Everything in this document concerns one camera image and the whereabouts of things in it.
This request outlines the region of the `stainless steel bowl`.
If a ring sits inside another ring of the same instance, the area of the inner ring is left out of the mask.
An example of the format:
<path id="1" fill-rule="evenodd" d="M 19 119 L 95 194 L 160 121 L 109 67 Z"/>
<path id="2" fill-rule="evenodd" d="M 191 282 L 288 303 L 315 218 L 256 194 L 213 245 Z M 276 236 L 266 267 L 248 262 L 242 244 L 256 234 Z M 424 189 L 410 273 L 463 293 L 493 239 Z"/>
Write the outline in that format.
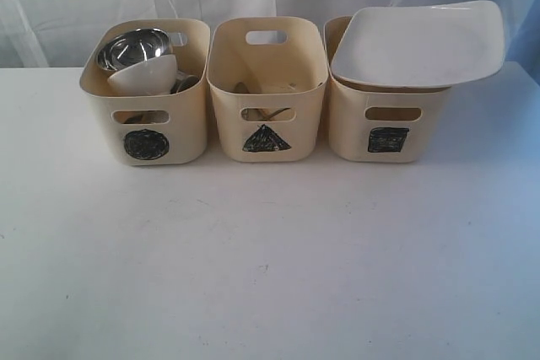
<path id="1" fill-rule="evenodd" d="M 140 62 L 171 55 L 170 36 L 157 28 L 138 28 L 125 32 L 104 44 L 95 61 L 105 71 L 118 72 Z"/>

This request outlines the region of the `steel mug with solid handle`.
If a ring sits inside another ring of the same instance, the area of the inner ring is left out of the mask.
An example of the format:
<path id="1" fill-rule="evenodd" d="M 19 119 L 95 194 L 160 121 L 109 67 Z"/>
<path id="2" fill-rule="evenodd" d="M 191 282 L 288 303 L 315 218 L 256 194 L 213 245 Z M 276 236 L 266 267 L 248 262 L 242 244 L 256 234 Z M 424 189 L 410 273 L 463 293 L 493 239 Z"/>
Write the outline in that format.
<path id="1" fill-rule="evenodd" d="M 129 116 L 123 123 L 128 125 L 152 124 L 154 121 L 155 113 L 153 111 L 145 111 Z"/>

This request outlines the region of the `cream bin with square mark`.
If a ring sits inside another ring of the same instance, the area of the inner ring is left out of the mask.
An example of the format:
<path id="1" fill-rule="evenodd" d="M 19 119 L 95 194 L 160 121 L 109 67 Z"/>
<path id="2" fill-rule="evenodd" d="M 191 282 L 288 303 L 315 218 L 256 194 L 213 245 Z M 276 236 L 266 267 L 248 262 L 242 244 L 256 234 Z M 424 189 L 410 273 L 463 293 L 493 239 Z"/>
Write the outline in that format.
<path id="1" fill-rule="evenodd" d="M 409 163 L 429 143 L 450 90 L 391 89 L 329 75 L 327 130 L 331 150 L 355 162 Z"/>

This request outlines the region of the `cream bin with triangle mark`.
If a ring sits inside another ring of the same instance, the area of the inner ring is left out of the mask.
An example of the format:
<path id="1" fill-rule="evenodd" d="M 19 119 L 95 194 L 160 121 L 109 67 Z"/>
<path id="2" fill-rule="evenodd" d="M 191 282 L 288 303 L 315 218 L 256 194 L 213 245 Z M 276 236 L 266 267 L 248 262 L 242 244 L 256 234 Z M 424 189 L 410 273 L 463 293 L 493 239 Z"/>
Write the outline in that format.
<path id="1" fill-rule="evenodd" d="M 289 162 L 316 145 L 328 80 L 318 28 L 297 17 L 250 17 L 219 25 L 207 80 L 224 152 L 239 162 Z M 238 82 L 251 94 L 235 94 Z M 271 121 L 244 121 L 255 108 L 288 111 Z"/>

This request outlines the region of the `white plastic bowl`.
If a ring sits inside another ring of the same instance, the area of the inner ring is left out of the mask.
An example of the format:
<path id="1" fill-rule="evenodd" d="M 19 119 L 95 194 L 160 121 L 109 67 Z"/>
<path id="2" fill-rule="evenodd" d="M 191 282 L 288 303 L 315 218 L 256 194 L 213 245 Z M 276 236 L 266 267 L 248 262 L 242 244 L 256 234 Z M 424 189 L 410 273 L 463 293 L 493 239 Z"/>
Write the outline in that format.
<path id="1" fill-rule="evenodd" d="M 176 82 L 176 74 L 176 56 L 170 54 L 126 67 L 110 75 L 107 83 L 120 96 L 168 94 Z"/>

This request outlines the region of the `cream bin with circle mark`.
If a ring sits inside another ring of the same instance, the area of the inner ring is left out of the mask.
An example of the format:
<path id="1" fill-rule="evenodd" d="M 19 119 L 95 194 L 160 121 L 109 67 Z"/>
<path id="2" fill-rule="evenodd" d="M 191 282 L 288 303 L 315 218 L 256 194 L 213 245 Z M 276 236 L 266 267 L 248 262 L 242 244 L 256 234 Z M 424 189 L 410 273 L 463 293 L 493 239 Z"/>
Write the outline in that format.
<path id="1" fill-rule="evenodd" d="M 186 44 L 174 46 L 177 68 L 200 78 L 197 85 L 177 94 L 120 96 L 107 83 L 108 72 L 95 61 L 109 40 L 130 30 L 157 28 L 182 33 Z M 131 166 L 184 164 L 198 158 L 208 143 L 208 82 L 205 78 L 210 28 L 196 19 L 142 19 L 109 28 L 95 46 L 79 79 L 103 137 L 117 160 Z M 152 124 L 128 125 L 131 115 L 153 111 Z"/>

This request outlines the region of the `steel cup with wire handle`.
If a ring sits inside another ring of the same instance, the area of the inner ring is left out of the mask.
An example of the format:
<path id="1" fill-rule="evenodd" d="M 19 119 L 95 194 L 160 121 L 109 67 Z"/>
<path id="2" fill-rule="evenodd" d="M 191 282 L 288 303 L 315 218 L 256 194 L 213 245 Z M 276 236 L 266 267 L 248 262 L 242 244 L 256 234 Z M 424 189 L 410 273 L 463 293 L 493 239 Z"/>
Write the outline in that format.
<path id="1" fill-rule="evenodd" d="M 170 90 L 170 94 L 177 94 L 197 85 L 200 81 L 200 78 L 196 75 L 191 75 L 179 71 L 176 74 L 175 80 L 176 81 Z"/>

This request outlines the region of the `white square plate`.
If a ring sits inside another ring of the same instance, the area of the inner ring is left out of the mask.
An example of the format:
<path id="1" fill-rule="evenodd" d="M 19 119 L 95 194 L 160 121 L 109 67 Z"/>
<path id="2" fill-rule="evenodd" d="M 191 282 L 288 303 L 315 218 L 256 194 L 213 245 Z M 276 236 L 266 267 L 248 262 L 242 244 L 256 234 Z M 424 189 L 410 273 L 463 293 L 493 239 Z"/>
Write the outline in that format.
<path id="1" fill-rule="evenodd" d="M 360 85 L 438 89 L 490 77 L 504 60 L 504 20 L 492 1 L 368 7 L 350 19 L 331 72 Z"/>

